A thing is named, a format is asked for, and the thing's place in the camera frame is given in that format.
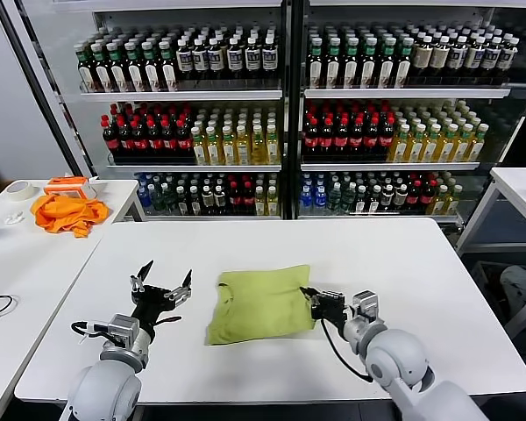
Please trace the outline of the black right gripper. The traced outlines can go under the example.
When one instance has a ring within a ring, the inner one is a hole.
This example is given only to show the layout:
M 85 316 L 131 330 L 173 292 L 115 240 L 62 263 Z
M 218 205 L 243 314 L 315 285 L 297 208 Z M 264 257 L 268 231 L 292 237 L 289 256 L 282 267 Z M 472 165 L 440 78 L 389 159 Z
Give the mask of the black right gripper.
M 309 299 L 311 316 L 315 320 L 327 320 L 333 325 L 344 325 L 347 321 L 345 297 L 338 292 L 300 287 Z

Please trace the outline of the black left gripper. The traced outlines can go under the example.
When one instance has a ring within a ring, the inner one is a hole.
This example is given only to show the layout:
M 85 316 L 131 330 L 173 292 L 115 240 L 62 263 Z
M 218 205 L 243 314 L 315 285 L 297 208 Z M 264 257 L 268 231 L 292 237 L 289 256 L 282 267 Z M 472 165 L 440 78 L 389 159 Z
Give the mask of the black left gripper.
M 150 260 L 136 275 L 131 275 L 132 301 L 135 304 L 132 316 L 145 332 L 153 332 L 161 313 L 174 310 L 176 303 L 183 303 L 191 297 L 192 270 L 188 271 L 181 286 L 170 291 L 145 285 L 152 265 L 153 260 Z

